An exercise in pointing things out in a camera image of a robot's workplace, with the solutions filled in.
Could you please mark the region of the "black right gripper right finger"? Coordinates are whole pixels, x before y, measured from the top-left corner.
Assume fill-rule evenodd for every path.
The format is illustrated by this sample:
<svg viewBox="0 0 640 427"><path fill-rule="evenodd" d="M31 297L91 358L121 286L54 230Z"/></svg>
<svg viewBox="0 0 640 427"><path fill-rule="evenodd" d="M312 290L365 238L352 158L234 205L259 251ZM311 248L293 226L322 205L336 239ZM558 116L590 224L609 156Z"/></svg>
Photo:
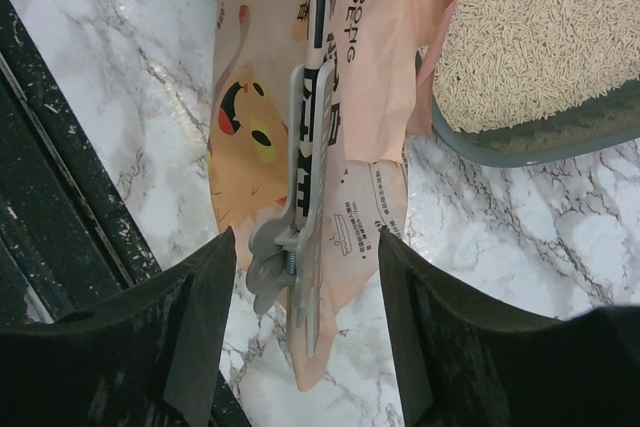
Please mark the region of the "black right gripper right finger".
<svg viewBox="0 0 640 427"><path fill-rule="evenodd" d="M387 229L379 272L409 426L635 426L639 310L567 321L495 299Z"/></svg>

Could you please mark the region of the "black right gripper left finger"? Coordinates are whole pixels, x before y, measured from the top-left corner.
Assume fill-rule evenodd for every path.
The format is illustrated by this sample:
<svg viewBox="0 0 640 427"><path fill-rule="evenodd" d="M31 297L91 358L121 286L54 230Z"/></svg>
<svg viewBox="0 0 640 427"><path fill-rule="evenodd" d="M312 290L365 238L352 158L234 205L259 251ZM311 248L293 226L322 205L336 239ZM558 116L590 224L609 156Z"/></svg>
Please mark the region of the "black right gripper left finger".
<svg viewBox="0 0 640 427"><path fill-rule="evenodd" d="M52 324L2 328L2 425L211 425L235 269L227 229Z"/></svg>

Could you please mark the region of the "grey bag clip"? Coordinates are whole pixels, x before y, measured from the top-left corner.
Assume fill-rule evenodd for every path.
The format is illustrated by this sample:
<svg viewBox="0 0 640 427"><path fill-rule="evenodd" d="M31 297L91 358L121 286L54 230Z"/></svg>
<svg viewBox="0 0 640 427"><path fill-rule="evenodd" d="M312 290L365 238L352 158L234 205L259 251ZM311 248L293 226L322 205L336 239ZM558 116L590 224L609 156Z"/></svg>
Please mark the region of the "grey bag clip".
<svg viewBox="0 0 640 427"><path fill-rule="evenodd" d="M288 197L281 213L259 223L246 284L256 314L287 293L287 332L303 333L306 356L316 354L320 327L321 243L327 149L335 64L296 67L290 78Z"/></svg>

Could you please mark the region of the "pink cat litter bag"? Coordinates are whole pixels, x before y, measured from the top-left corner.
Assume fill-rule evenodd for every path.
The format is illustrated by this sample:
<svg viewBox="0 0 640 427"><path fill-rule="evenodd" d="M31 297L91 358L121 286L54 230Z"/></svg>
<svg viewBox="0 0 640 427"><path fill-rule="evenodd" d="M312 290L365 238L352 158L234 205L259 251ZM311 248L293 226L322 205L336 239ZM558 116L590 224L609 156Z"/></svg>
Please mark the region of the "pink cat litter bag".
<svg viewBox="0 0 640 427"><path fill-rule="evenodd" d="M265 314L287 312L299 390L323 377L339 311L402 234L406 138L431 126L456 0L215 0L209 183Z"/></svg>

